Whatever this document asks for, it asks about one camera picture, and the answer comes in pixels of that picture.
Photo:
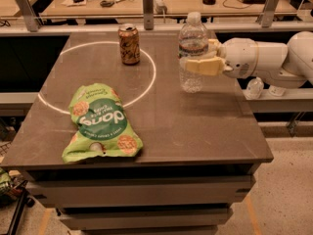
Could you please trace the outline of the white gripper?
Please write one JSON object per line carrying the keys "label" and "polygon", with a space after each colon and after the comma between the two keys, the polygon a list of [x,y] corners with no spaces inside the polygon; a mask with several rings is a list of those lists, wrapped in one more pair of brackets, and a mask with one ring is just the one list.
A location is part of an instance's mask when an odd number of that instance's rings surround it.
{"label": "white gripper", "polygon": [[248,78],[257,63],[258,47],[249,38],[232,38],[222,45],[218,39],[209,38],[208,56],[210,59],[188,60],[185,69],[207,76],[223,71],[229,77]]}

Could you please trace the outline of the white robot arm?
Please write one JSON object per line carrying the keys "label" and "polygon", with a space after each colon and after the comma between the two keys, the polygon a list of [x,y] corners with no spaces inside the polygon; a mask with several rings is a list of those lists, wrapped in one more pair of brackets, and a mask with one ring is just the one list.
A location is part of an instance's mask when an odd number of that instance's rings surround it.
{"label": "white robot arm", "polygon": [[199,57],[183,57],[185,71],[208,76],[223,73],[233,78],[260,77],[276,87],[299,88],[313,83],[313,33],[296,33],[287,44],[232,38],[221,44],[209,39],[213,49]]}

